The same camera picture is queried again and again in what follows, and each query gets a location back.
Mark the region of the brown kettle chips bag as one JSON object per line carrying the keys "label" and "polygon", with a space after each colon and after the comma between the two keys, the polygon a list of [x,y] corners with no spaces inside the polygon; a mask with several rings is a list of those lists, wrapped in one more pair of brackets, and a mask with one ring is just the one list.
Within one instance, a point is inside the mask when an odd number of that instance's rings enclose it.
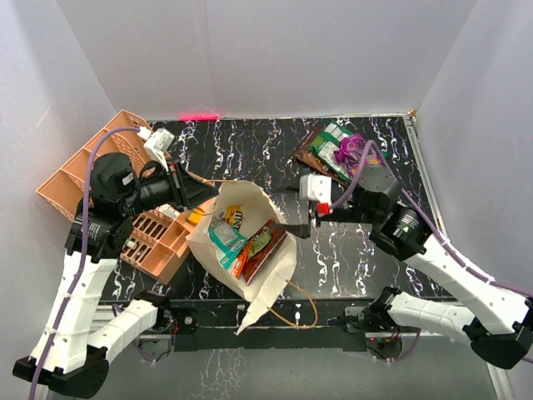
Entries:
{"label": "brown kettle chips bag", "polygon": [[295,149],[291,152],[291,156],[295,158],[298,162],[307,165],[314,172],[329,176],[334,181],[339,183],[342,187],[348,188],[350,185],[350,182],[346,182],[342,180],[336,173],[330,170],[327,167],[327,165],[310,150],[311,142],[317,137],[317,135],[320,132],[321,132],[320,128],[314,127],[298,143]]}

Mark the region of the brown paper bag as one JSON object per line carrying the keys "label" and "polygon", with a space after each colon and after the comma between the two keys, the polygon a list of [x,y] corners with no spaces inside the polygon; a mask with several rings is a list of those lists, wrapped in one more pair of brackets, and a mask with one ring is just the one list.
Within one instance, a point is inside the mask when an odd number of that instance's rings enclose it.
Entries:
{"label": "brown paper bag", "polygon": [[187,238],[193,257],[248,302],[237,333],[273,310],[296,270],[296,237],[279,207],[254,182],[225,181]]}

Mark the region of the green snack bag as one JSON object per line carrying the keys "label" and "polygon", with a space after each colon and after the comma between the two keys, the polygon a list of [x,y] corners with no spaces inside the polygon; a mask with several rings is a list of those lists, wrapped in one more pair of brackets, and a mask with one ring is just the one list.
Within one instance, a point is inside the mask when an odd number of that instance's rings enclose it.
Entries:
{"label": "green snack bag", "polygon": [[351,182],[352,177],[348,177],[346,168],[341,166],[335,159],[334,152],[339,149],[340,141],[343,138],[354,135],[347,128],[337,122],[329,123],[311,142],[310,150],[321,159],[327,167],[336,173],[342,180]]}

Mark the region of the red snack packet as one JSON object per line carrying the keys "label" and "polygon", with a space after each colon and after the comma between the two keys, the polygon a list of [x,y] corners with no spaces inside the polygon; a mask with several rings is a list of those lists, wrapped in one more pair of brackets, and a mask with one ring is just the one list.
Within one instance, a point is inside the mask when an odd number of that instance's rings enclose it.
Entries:
{"label": "red snack packet", "polygon": [[263,264],[277,250],[286,236],[285,231],[272,227],[274,223],[276,223],[274,220],[269,219],[247,241],[247,243],[253,243],[253,241],[263,233],[269,232],[271,234],[271,241],[259,253],[257,253],[254,257],[251,257],[242,269],[241,276],[244,277],[246,285],[251,284],[252,280],[258,274]]}

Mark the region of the purple snack bag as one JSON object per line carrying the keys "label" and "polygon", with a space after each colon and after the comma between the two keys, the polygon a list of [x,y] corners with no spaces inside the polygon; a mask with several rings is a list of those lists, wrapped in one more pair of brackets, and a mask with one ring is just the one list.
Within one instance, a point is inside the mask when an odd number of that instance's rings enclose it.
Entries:
{"label": "purple snack bag", "polygon": [[334,152],[336,161],[346,168],[347,176],[353,178],[357,172],[366,139],[360,134],[344,137],[340,141],[339,149]]}

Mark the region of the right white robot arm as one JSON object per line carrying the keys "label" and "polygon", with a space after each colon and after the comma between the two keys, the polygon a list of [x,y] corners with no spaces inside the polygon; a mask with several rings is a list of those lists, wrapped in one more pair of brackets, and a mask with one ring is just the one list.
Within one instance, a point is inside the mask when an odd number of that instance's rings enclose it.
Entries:
{"label": "right white robot arm", "polygon": [[387,167],[362,168],[338,199],[325,175],[303,175],[282,190],[297,193],[308,212],[305,223],[282,223],[281,229],[308,238],[323,221],[369,224],[369,238],[380,250],[424,273],[457,301],[434,302],[386,287],[368,307],[356,315],[344,313],[337,324],[438,333],[505,370],[526,360],[532,347],[532,297],[502,287],[463,259],[415,203],[402,202],[407,193]]}

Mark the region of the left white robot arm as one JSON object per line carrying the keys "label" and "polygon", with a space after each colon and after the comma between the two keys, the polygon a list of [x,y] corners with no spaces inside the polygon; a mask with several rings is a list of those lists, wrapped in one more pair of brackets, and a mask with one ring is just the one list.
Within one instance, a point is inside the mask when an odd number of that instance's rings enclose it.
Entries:
{"label": "left white robot arm", "polygon": [[167,330],[172,322],[165,295],[143,291],[96,332],[92,320],[106,281],[116,267],[139,214],[169,204],[192,210],[218,191],[171,159],[150,161],[135,172],[128,155],[89,158],[78,214],[65,243],[62,281],[36,347],[18,359],[12,373],[37,386],[89,399],[104,384],[112,361],[144,331]]}

